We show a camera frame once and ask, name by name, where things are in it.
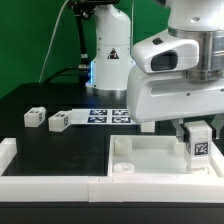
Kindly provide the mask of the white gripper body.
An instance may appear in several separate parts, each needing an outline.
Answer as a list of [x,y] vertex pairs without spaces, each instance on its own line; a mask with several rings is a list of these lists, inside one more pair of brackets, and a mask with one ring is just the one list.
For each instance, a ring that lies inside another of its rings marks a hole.
[[127,110],[136,123],[224,112],[224,78],[188,81],[183,72],[146,74],[134,66],[127,84]]

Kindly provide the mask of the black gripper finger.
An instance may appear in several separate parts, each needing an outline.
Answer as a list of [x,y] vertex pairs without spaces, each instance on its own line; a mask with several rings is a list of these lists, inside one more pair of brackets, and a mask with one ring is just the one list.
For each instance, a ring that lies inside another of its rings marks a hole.
[[172,125],[176,130],[176,138],[179,142],[185,141],[184,122],[182,119],[174,119]]
[[217,114],[212,120],[212,126],[215,129],[215,138],[220,138],[221,129],[224,127],[224,113]]

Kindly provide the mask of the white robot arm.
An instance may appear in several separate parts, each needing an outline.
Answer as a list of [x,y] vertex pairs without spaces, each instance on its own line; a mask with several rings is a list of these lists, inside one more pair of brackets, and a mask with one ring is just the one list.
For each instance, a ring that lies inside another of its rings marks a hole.
[[126,105],[137,123],[224,113],[224,0],[155,0],[168,28],[132,48]]

